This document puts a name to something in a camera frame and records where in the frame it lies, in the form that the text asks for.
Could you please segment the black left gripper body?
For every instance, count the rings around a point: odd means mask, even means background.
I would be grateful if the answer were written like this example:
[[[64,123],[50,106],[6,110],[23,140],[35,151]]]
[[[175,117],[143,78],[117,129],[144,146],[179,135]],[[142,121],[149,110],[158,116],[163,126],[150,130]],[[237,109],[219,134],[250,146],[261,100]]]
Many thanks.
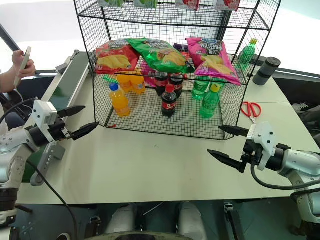
[[[55,119],[54,124],[49,125],[48,132],[54,141],[68,140],[71,138],[71,133],[66,129],[66,123],[60,116]]]

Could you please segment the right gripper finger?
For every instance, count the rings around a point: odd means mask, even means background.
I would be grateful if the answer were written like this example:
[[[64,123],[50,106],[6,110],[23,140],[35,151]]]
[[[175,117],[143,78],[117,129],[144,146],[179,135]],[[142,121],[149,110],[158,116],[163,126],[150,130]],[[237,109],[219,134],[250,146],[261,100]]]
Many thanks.
[[[230,158],[229,155],[222,153],[220,151],[208,149],[207,152],[211,156],[213,156],[216,160],[218,160],[220,163],[225,164],[231,168],[234,168],[242,174],[245,172],[245,168],[246,168],[245,162],[234,160]]]
[[[239,126],[231,126],[231,125],[221,125],[218,127],[220,130],[224,131],[233,136],[242,136],[246,137],[249,133],[249,130]]]

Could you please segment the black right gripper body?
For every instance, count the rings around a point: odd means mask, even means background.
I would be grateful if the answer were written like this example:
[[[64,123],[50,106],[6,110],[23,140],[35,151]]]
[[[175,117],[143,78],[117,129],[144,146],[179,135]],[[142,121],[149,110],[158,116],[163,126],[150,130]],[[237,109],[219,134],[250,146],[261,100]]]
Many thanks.
[[[244,163],[259,165],[263,156],[263,146],[255,143],[253,140],[247,139],[244,147],[241,160]]]

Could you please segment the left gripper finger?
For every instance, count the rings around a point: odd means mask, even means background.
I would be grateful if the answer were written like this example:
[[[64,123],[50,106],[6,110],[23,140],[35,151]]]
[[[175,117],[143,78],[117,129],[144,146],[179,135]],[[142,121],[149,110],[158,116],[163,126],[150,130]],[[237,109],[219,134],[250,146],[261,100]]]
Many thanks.
[[[71,132],[70,137],[76,141],[89,133],[91,133],[100,123],[99,122],[92,122],[88,123],[82,127],[80,127],[77,131]]]
[[[86,107],[84,105],[74,105],[58,111],[57,114],[60,118],[71,117],[78,114],[85,108]]]

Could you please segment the person hand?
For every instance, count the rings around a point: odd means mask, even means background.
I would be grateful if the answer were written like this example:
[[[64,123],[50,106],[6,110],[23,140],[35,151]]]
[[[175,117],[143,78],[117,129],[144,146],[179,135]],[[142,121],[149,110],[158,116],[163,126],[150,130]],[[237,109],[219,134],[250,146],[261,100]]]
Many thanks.
[[[13,72],[14,75],[19,78],[31,77],[36,72],[36,67],[32,59],[26,62],[25,67],[21,67],[24,58],[25,56],[22,50],[16,50],[12,54]]]

